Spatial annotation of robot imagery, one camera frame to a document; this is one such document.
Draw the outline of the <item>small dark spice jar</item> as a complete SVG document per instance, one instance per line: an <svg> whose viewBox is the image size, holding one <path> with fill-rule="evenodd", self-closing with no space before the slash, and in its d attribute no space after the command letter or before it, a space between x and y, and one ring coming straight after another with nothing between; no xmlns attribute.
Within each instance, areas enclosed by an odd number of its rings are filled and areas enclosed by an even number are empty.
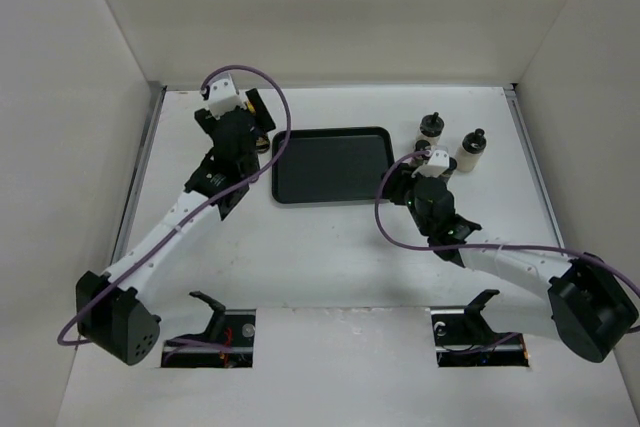
<svg viewBox="0 0 640 427"><path fill-rule="evenodd" d="M410 165L417 168L426 163L431 155L431 144L429 141L420 139L414 145L415 156L410 160Z"/></svg>

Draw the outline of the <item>white grinder with black top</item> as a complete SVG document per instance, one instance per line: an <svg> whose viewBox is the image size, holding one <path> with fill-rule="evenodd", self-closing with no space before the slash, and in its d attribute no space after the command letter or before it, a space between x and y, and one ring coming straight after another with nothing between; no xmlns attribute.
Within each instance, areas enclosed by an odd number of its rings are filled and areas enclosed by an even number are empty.
<svg viewBox="0 0 640 427"><path fill-rule="evenodd" d="M456 152L457 170L471 172L477 165L487 146L487 138L482 128L476 128L464 136Z"/></svg>

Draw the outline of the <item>clear grinder with black top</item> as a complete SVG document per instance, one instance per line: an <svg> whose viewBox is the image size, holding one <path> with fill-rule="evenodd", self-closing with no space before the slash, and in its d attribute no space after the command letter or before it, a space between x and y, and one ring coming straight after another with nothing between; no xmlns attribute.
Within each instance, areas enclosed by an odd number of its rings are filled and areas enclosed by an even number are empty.
<svg viewBox="0 0 640 427"><path fill-rule="evenodd" d="M444 120L438 112L425 115L420 122L417 141L427 142L431 147L436 146L444 130Z"/></svg>

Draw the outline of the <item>brown bottle yellow label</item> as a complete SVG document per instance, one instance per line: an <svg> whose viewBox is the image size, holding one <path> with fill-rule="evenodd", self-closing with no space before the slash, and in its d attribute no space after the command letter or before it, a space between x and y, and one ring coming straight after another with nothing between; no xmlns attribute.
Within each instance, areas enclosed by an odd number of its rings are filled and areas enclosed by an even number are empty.
<svg viewBox="0 0 640 427"><path fill-rule="evenodd" d="M259 155L267 153L271 148L271 140L267 134L260 134L255 139L255 149Z"/></svg>

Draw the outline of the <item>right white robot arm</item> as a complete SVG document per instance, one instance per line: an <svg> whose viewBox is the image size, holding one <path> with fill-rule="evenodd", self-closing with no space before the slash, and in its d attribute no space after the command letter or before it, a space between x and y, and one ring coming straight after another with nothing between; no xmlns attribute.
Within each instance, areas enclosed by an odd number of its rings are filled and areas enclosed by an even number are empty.
<svg viewBox="0 0 640 427"><path fill-rule="evenodd" d="M639 330L639 293L601 258L568 249L508 243L455 209L447 183L410 164L396 162L382 176L377 201L408 210L426 239L422 251L461 269L482 272L536 297L533 305L497 303L499 290L485 289L460 307L454 322L438 318L435 331L466 352L489 350L521 334L562 342L578 357L600 363L627 335Z"/></svg>

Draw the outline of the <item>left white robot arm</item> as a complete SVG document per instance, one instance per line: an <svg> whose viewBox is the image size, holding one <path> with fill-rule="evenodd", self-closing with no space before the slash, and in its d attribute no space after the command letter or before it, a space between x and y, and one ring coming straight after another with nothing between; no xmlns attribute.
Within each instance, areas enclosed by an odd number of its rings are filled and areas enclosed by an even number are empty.
<svg viewBox="0 0 640 427"><path fill-rule="evenodd" d="M80 335L129 366L159 338L161 318L147 307L153 284L248 193L276 127L257 89L224 95L215 87L194 118L212 147L174 205L128 254L101 274L86 272L75 287Z"/></svg>

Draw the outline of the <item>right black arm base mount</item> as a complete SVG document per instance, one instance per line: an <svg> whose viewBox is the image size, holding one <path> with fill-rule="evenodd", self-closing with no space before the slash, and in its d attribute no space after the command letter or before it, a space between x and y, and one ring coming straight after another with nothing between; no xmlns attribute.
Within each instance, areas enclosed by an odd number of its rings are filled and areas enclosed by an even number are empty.
<svg viewBox="0 0 640 427"><path fill-rule="evenodd" d="M529 367L523 336L494 332L482 317L486 305L499 293L484 290L466 305L430 311L440 368Z"/></svg>

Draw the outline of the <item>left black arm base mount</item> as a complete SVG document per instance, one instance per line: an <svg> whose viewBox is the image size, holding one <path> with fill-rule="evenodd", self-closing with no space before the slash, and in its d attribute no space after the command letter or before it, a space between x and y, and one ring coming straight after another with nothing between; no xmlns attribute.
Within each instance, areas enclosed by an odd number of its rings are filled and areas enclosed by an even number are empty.
<svg viewBox="0 0 640 427"><path fill-rule="evenodd" d="M252 368L257 311L228 309L201 291L189 296L204 302L212 311L203 331L166 340L161 368Z"/></svg>

